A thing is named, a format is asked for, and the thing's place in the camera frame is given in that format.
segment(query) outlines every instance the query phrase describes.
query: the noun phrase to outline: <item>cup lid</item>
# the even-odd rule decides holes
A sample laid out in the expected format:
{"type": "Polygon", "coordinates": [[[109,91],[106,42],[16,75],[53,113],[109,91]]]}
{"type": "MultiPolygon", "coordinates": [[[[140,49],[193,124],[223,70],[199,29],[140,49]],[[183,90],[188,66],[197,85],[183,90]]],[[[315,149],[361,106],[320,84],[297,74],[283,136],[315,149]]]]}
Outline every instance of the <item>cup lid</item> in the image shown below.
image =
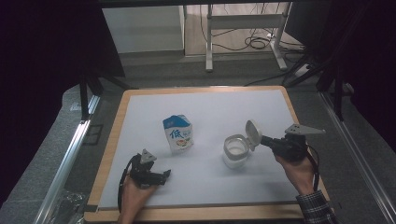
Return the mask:
{"type": "Polygon", "coordinates": [[[247,132],[247,141],[249,144],[249,148],[250,150],[254,151],[256,146],[258,146],[262,140],[262,131],[260,130],[259,125],[254,119],[250,119],[247,121],[245,130],[247,132]]]}

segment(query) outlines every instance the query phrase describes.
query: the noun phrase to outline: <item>table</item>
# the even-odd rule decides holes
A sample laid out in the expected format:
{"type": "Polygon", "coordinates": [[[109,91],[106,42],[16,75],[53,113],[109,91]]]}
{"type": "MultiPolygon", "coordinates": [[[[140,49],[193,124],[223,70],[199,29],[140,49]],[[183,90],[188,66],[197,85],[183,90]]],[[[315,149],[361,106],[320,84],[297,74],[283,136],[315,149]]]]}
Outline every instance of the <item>table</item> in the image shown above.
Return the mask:
{"type": "MultiPolygon", "coordinates": [[[[92,193],[88,201],[87,209],[84,214],[87,222],[115,221],[119,216],[119,211],[99,210],[96,211],[100,202],[102,191],[105,187],[111,163],[117,149],[117,143],[122,128],[122,124],[127,112],[128,103],[131,96],[151,95],[151,94],[170,94],[170,93],[199,93],[199,92],[239,92],[239,91],[270,91],[280,90],[287,103],[292,119],[298,123],[297,117],[292,108],[289,96],[283,87],[209,87],[209,88],[174,88],[174,89],[153,89],[126,91],[121,99],[120,107],[114,121],[104,156],[99,167],[92,193]]],[[[329,196],[322,183],[319,181],[326,199],[329,196]]],[[[150,207],[144,208],[136,217],[141,221],[172,221],[172,220],[223,220],[223,219],[274,219],[274,218],[303,218],[300,207],[296,203],[267,203],[267,204],[244,204],[244,205],[216,205],[208,207],[150,207]]]]}

